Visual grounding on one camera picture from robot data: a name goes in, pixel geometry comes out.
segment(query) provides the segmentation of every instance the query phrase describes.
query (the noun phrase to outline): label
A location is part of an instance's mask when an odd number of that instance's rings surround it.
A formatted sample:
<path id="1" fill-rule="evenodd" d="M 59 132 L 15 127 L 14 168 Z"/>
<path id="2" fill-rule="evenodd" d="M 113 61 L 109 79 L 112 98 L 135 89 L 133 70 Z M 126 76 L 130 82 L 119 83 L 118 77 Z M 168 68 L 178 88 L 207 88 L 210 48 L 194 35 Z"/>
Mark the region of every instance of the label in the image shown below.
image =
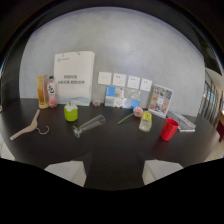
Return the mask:
<path id="1" fill-rule="evenodd" d="M 147 121 L 151 121 L 152 122 L 152 115 L 148 112 L 144 112 L 142 114 L 142 120 L 147 120 Z"/>

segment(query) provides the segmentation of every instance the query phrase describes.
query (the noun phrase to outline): red cup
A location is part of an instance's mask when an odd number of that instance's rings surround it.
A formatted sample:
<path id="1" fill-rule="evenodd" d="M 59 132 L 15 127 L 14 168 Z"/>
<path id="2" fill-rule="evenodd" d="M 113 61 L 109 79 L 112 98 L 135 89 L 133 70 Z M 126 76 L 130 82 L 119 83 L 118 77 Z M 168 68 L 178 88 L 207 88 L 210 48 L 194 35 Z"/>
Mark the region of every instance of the red cup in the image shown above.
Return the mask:
<path id="1" fill-rule="evenodd" d="M 169 141 L 173 137 L 178 126 L 179 124 L 175 120 L 167 118 L 161 131 L 160 137 L 165 141 Z"/>

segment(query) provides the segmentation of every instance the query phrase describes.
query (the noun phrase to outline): glass bottle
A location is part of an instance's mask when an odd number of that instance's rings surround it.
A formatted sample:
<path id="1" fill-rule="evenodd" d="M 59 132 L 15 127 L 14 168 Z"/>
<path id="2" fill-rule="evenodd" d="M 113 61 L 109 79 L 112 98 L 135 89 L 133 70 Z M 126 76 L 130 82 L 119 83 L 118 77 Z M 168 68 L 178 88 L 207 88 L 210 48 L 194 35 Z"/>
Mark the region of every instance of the glass bottle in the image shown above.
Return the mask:
<path id="1" fill-rule="evenodd" d="M 149 111 L 143 111 L 141 121 L 139 124 L 139 130 L 149 132 L 152 127 L 152 114 Z"/>

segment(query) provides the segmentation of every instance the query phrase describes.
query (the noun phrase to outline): small bottle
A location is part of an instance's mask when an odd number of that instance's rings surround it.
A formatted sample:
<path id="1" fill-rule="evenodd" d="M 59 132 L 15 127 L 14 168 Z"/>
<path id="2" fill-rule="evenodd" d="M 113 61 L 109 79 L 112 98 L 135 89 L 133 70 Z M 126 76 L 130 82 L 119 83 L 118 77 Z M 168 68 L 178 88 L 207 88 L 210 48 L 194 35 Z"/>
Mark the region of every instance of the small bottle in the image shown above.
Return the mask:
<path id="1" fill-rule="evenodd" d="M 78 119 L 78 107 L 69 100 L 64 107 L 64 114 L 67 121 L 75 121 Z"/>
<path id="2" fill-rule="evenodd" d="M 152 114 L 149 111 L 144 111 L 141 116 L 139 130 L 149 132 L 152 127 Z"/>
<path id="3" fill-rule="evenodd" d="M 55 96 L 55 83 L 54 77 L 50 76 L 47 84 L 47 91 L 49 96 L 49 107 L 54 108 L 57 106 L 56 96 Z"/>

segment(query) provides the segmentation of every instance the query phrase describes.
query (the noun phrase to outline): cup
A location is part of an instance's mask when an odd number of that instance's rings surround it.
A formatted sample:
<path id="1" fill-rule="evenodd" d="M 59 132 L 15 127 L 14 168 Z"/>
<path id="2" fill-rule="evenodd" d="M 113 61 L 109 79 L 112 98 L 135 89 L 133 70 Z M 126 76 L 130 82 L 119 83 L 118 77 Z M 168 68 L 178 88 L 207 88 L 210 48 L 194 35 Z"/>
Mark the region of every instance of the cup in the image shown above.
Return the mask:
<path id="1" fill-rule="evenodd" d="M 179 124 L 175 120 L 173 120 L 171 118 L 166 118 L 166 121 L 165 121 L 163 129 L 161 131 L 160 137 L 164 141 L 169 141 L 173 137 L 178 126 L 179 126 Z"/>
<path id="2" fill-rule="evenodd" d="M 64 107 L 64 114 L 67 121 L 75 121 L 78 119 L 78 107 L 69 101 Z"/>
<path id="3" fill-rule="evenodd" d="M 105 117 L 103 115 L 98 115 L 78 128 L 73 126 L 73 133 L 77 138 L 79 138 L 81 133 L 103 124 L 105 124 Z"/>

